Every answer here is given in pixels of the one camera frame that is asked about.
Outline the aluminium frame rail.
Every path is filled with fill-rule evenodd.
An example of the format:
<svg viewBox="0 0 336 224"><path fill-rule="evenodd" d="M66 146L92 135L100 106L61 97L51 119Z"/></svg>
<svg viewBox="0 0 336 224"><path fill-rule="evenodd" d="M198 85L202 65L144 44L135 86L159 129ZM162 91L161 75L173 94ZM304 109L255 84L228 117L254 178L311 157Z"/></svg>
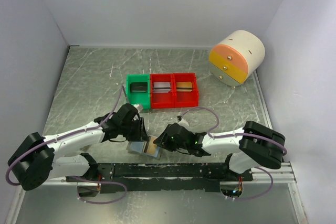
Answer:
<svg viewBox="0 0 336 224"><path fill-rule="evenodd" d="M235 183L239 177L244 182L266 183L296 183L296 177L290 162L281 164L280 169L266 167L251 168L243 174L227 174L223 163L181 163L181 164L132 164L132 163L103 163L99 167L102 181L126 182L138 180L191 180L194 178L206 181Z"/></svg>

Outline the orange card in red bin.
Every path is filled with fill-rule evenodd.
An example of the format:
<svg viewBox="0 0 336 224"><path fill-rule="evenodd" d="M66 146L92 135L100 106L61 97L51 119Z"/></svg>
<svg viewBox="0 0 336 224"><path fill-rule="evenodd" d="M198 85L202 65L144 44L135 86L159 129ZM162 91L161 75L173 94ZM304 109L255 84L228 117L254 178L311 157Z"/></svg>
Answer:
<svg viewBox="0 0 336 224"><path fill-rule="evenodd" d="M193 84L191 82L177 82L176 91L177 92L192 92Z"/></svg>

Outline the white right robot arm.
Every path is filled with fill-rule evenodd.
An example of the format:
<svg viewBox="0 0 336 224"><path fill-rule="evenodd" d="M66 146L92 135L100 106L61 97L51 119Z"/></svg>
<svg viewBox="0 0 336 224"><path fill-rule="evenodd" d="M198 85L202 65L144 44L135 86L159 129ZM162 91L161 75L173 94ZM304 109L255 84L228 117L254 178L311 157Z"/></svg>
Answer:
<svg viewBox="0 0 336 224"><path fill-rule="evenodd" d="M279 169L287 154L285 137L254 121L224 133L193 133L181 124L173 123L154 140L154 144L170 152L183 150L196 157L228 153L223 176L230 181L257 166Z"/></svg>

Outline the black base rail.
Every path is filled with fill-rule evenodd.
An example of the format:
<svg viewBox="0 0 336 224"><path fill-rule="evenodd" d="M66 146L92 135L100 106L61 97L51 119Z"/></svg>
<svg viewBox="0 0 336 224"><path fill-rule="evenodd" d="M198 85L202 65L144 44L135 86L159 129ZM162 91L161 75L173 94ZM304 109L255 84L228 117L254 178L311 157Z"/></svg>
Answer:
<svg viewBox="0 0 336 224"><path fill-rule="evenodd" d="M117 184L124 184L128 191L161 190L205 190L220 192L220 183L237 183L239 178L250 182L253 177L248 169L242 174L234 173L228 168L229 155L223 163L96 163L79 177L100 186L103 194L124 191Z"/></svg>

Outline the silver card in red bin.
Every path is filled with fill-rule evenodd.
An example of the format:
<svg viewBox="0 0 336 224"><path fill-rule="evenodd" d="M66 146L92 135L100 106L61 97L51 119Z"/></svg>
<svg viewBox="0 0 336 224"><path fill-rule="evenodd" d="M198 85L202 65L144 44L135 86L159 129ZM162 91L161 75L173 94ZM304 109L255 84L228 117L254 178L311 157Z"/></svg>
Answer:
<svg viewBox="0 0 336 224"><path fill-rule="evenodd" d="M171 91L170 82L154 82L153 93L169 93Z"/></svg>

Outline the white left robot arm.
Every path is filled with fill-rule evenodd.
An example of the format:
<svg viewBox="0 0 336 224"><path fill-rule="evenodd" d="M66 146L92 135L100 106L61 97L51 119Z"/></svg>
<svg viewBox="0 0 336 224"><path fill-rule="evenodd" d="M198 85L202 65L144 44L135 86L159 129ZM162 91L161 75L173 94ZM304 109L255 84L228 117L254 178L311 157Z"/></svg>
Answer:
<svg viewBox="0 0 336 224"><path fill-rule="evenodd" d="M142 105L126 103L117 112L96 118L73 131L28 135L8 160L6 181L29 191L58 177L76 176L87 182L97 179L98 163L90 154L69 154L85 146L115 142L118 136L129 142L148 141L141 111Z"/></svg>

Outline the red plastic bin right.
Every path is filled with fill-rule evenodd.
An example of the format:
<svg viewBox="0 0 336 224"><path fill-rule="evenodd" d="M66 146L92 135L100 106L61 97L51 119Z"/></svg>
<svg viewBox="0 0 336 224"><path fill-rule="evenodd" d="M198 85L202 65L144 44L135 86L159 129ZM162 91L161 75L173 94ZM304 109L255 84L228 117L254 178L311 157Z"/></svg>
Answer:
<svg viewBox="0 0 336 224"><path fill-rule="evenodd" d="M195 73L173 73L176 86L176 108L196 107L199 103L199 91Z"/></svg>

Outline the round beige drawer cabinet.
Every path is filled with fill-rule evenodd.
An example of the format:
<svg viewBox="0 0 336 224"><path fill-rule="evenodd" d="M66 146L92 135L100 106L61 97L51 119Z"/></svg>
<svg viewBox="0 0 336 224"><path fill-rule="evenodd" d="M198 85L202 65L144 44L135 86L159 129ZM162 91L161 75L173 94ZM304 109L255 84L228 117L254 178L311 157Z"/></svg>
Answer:
<svg viewBox="0 0 336 224"><path fill-rule="evenodd" d="M237 30L216 44L209 53L209 71L222 83L237 87L261 65L265 47L254 34Z"/></svg>

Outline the red plastic bin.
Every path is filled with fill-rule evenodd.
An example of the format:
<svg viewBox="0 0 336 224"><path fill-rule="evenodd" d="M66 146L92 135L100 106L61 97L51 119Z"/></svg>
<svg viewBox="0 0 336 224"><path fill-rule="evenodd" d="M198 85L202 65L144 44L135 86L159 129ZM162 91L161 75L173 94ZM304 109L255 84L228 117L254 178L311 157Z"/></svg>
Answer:
<svg viewBox="0 0 336 224"><path fill-rule="evenodd" d="M150 74L150 101L152 109L175 107L176 90L172 73Z"/></svg>
<svg viewBox="0 0 336 224"><path fill-rule="evenodd" d="M176 108L196 107L199 103L199 91L195 73L173 73L176 86Z"/></svg>

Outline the red plastic bin middle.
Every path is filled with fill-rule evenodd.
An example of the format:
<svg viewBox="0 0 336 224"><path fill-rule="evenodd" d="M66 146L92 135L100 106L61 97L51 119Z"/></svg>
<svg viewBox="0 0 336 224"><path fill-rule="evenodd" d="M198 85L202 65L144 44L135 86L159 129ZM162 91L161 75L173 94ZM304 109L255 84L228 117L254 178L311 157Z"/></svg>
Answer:
<svg viewBox="0 0 336 224"><path fill-rule="evenodd" d="M172 73L150 74L150 101L152 109L175 107L176 90Z"/></svg>

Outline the green plastic bin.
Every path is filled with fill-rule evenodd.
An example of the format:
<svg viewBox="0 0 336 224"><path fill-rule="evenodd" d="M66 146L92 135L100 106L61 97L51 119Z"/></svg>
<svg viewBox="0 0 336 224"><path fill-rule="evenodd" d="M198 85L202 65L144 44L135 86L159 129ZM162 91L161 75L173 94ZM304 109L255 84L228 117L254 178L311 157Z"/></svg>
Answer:
<svg viewBox="0 0 336 224"><path fill-rule="evenodd" d="M132 82L147 82L148 91L147 93L131 93L130 84ZM151 108L150 101L150 75L149 74L129 74L127 75L127 86L126 93L131 104L142 104L145 110Z"/></svg>

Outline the black card in green bin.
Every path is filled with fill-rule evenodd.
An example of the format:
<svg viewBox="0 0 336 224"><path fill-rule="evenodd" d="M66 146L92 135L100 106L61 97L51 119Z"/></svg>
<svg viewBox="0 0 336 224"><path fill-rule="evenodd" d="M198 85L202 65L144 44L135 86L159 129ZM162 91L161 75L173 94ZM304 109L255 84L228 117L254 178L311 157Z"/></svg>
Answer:
<svg viewBox="0 0 336 224"><path fill-rule="evenodd" d="M131 93L147 93L148 83L147 82L132 82L130 84Z"/></svg>

